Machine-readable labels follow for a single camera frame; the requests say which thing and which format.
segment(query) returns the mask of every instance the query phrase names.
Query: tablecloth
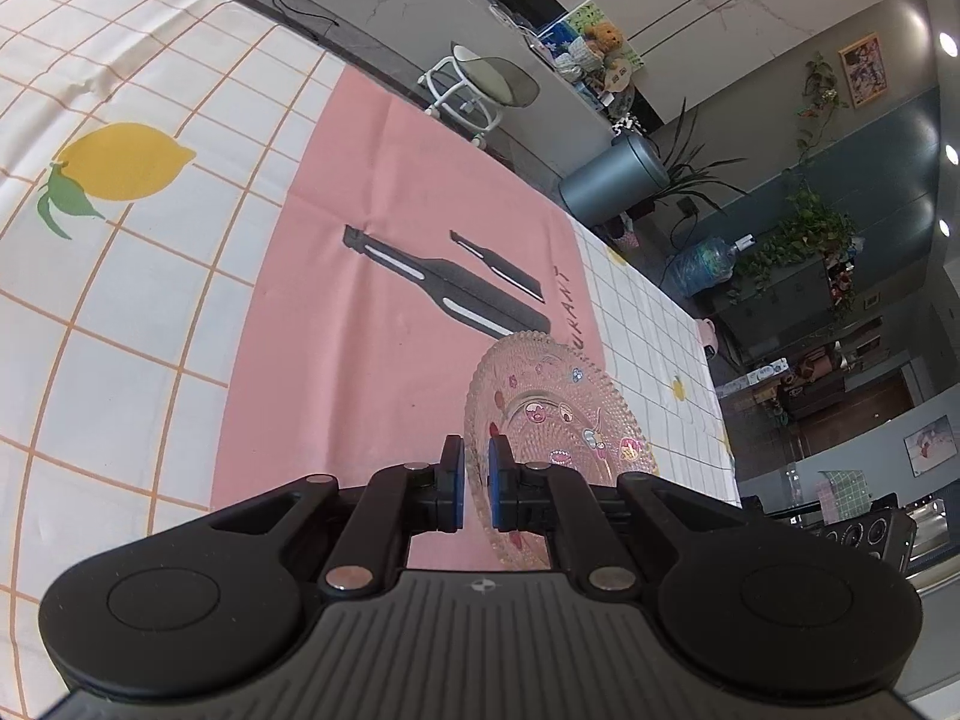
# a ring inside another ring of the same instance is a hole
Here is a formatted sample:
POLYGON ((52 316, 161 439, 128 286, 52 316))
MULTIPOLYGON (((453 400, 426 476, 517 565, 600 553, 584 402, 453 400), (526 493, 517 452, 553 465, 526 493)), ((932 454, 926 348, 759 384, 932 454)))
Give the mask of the tablecloth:
MULTIPOLYGON (((37 605, 72 563, 460 432, 498 331, 349 229, 507 256, 544 298, 507 305, 606 365, 661 475, 736 503, 693 320, 496 161, 230 0, 0 0, 0 714, 64 689, 37 605)), ((496 568, 467 531, 415 559, 496 568)))

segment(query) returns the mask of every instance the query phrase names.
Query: framed picture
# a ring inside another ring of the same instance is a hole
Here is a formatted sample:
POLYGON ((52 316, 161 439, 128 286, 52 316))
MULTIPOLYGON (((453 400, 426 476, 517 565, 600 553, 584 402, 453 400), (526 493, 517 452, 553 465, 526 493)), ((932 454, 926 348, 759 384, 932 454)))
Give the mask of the framed picture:
POLYGON ((914 476, 920 476, 934 466, 939 466, 957 453, 950 420, 945 415, 920 428, 912 436, 907 436, 904 443, 914 476))
POLYGON ((843 66, 853 107, 860 108, 887 91, 887 71, 880 55, 880 38, 871 32, 846 49, 840 50, 840 64, 843 66))

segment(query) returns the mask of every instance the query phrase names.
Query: gray trash can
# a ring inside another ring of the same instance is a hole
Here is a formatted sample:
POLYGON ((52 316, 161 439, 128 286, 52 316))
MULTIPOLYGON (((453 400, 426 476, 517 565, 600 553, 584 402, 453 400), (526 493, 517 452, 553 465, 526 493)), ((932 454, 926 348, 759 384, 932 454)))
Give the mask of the gray trash can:
POLYGON ((669 184, 670 176, 650 143, 629 132, 560 181, 560 196, 580 223, 592 227, 669 184))

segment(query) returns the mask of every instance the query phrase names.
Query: power outlet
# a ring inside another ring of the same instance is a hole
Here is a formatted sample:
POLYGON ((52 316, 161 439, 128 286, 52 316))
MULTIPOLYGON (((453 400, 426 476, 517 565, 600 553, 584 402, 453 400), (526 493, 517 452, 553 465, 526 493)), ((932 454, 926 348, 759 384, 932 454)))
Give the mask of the power outlet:
POLYGON ((677 201, 677 207, 680 209, 680 213, 683 213, 683 218, 690 218, 697 215, 697 204, 693 201, 693 197, 681 197, 677 201))

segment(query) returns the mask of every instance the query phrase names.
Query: glass plate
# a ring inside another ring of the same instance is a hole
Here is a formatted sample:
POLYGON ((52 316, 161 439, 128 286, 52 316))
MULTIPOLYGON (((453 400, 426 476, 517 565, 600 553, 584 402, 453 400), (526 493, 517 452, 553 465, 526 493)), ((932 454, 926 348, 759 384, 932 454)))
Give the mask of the glass plate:
POLYGON ((488 442, 510 440, 518 463, 577 469, 592 485, 625 471, 658 474, 653 447, 610 377, 583 354, 544 333, 514 333, 483 356, 467 394, 467 480, 484 530, 511 570, 549 567, 544 540, 499 533, 487 495, 488 442))

